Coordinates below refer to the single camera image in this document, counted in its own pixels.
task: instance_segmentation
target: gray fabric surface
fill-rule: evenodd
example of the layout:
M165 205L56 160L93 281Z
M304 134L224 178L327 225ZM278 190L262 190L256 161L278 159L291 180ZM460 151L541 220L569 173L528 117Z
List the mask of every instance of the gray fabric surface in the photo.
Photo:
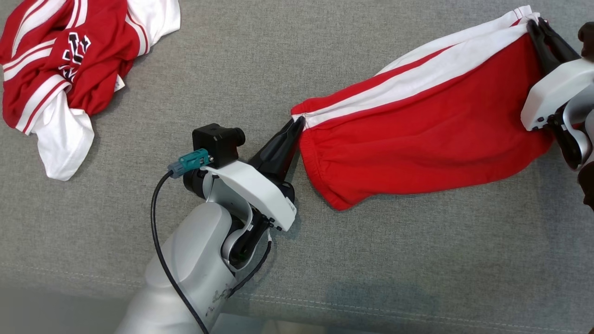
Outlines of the gray fabric surface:
M2 22L16 4L1 0ZM247 159L293 105L523 4L181 0L181 30L138 59L126 88L93 118L93 147L72 180L46 178L36 137L0 126L0 284L130 298L153 255L153 188L191 150L194 128L243 128ZM531 5L581 48L591 0ZM268 262L226 311L387 333L586 333L594 214L576 177L554 147L500 182L376 196L339 213L297 161L298 219L274 233ZM163 238L199 202L181 181L167 183Z

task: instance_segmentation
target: white sticker label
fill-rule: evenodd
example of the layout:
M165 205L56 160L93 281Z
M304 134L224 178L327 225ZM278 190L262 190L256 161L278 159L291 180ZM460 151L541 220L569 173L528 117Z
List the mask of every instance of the white sticker label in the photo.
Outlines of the white sticker label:
M294 214L297 214L297 208L295 207L295 205L291 202L291 200L289 200L288 197L285 197L285 200L287 200L287 203L289 203L289 206L291 208L291 210L293 210Z
M118 90L124 88L124 86L126 86L126 84L118 74L115 79L115 88L113 88L113 91L117 92Z

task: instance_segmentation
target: folded garment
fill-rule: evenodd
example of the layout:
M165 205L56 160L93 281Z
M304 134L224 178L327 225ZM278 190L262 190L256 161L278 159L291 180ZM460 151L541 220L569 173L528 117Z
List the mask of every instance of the folded garment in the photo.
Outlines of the folded garment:
M376 76L296 105L314 187L337 210L375 194L484 184L518 173L552 143L520 111L541 79L530 6L429 42Z
M49 177L66 181L93 142L89 116L123 87L134 58L179 29L178 0L24 0L0 39L2 116L36 133Z

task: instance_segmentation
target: teal connector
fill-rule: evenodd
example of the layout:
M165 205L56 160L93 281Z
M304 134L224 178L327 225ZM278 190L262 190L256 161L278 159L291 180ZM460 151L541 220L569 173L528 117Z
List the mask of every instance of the teal connector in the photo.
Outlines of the teal connector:
M196 150L190 154L181 156L177 162L172 163L167 168L173 172L172 178L177 179L186 172L193 171L212 163L212 157L208 155L205 149Z

